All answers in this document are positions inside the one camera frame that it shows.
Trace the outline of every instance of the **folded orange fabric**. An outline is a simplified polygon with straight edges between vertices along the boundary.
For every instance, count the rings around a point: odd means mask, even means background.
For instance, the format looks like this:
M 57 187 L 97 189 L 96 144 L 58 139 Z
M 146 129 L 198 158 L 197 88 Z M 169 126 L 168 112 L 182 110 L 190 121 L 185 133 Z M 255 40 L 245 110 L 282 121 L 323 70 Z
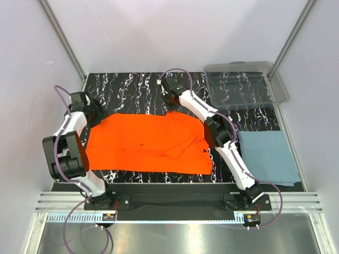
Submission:
M 203 124 L 186 114 L 113 114 L 91 129 L 91 170 L 211 174 Z

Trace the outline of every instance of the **white wall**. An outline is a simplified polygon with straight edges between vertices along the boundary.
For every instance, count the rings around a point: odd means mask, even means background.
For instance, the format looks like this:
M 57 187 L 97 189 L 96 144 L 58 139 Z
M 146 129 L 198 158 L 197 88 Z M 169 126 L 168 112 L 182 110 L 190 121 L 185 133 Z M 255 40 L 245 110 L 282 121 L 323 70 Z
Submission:
M 49 0 L 86 72 L 275 62 L 307 0 Z
M 282 105 L 302 171 L 316 191 L 339 250 L 339 2 L 318 1 L 279 72 Z
M 80 78 L 38 1 L 0 1 L 0 253 L 23 253 L 39 194 L 51 184 L 41 141 L 60 127 L 53 85 Z

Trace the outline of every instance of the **blue cloth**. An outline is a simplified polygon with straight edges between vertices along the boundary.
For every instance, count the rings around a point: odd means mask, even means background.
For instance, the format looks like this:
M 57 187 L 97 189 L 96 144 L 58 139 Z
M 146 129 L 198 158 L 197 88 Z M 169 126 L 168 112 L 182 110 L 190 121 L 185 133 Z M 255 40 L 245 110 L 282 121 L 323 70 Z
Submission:
M 284 186 L 300 182 L 282 131 L 239 131 L 242 159 L 256 178 Z

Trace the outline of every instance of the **gray floor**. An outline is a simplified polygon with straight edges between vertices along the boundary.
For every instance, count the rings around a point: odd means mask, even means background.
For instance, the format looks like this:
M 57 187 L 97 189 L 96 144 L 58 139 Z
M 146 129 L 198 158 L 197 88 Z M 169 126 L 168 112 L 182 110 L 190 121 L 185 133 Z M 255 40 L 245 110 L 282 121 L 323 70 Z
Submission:
M 272 215 L 263 215 L 271 220 Z M 67 239 L 90 224 L 67 225 Z M 109 228 L 114 254 L 241 254 L 320 253 L 304 214 L 283 214 L 271 227 L 246 231 L 236 225 L 115 224 Z M 62 245 L 62 223 L 47 223 L 38 253 L 68 253 Z M 98 229 L 84 232 L 69 245 L 74 253 L 100 253 L 106 236 Z

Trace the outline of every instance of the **marble pattern surface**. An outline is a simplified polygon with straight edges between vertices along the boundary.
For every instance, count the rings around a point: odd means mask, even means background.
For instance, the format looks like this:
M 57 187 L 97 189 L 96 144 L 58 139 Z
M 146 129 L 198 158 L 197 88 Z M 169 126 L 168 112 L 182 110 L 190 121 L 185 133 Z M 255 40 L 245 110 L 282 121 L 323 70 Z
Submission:
M 108 114 L 155 114 L 164 115 L 167 110 L 160 96 L 156 80 L 161 73 L 100 73 L 90 74 L 85 90 L 98 99 Z M 177 82 L 189 84 L 189 78 L 182 72 L 172 72 Z M 205 102 L 210 103 L 204 73 L 191 72 L 193 89 Z M 178 111 L 194 116 L 188 109 Z M 226 113 L 241 131 L 280 130 L 273 108 L 234 110 Z M 82 142 L 88 140 L 90 129 L 82 134 Z M 187 175 L 178 173 L 141 173 L 131 171 L 97 170 L 96 175 L 108 183 L 228 183 L 233 182 L 226 163 L 219 153 L 210 149 L 213 162 L 211 175 Z

